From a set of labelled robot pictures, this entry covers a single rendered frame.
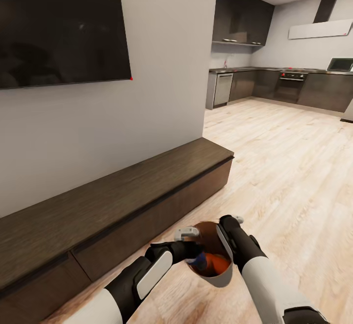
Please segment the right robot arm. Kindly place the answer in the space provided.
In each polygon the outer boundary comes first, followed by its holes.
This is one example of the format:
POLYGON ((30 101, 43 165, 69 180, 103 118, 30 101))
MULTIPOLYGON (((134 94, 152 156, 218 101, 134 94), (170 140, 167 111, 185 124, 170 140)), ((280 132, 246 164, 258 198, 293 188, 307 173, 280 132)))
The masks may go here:
POLYGON ((226 216, 217 224, 222 249, 242 274, 262 324, 330 324, 322 312, 267 258, 242 216, 226 216))

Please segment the trash can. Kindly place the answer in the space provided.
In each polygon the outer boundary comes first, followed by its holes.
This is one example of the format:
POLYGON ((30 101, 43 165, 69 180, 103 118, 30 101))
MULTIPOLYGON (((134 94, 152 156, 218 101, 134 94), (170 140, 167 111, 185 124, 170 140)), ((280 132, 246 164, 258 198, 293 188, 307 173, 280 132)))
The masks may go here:
POLYGON ((215 221, 201 221, 193 226, 199 231, 198 236, 185 237, 185 241, 195 241, 196 245, 204 245, 205 254, 213 254, 229 263, 229 267, 220 276, 213 274, 212 276, 204 276, 199 273, 198 270, 190 265, 190 268, 194 273, 199 275, 201 278, 205 279, 207 282, 211 283, 215 287, 226 287, 232 279, 233 264, 234 262, 230 258, 226 249, 222 249, 218 232, 217 232, 217 222, 215 221))

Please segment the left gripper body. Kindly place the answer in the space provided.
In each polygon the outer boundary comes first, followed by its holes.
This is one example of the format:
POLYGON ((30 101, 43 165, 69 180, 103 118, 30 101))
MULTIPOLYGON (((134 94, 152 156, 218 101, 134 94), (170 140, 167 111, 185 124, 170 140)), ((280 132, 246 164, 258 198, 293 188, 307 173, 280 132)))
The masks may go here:
POLYGON ((183 261, 185 259, 196 259, 197 258, 197 249, 195 241, 173 241, 178 245, 180 250, 180 259, 178 262, 183 261))

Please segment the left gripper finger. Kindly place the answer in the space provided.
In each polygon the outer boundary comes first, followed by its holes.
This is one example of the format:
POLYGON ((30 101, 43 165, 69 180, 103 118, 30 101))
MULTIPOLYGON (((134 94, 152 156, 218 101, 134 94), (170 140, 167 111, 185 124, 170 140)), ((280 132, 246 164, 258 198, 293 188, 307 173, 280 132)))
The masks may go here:
POLYGON ((197 249, 197 256, 198 254, 201 254, 204 251, 204 245, 196 245, 196 249, 197 249))

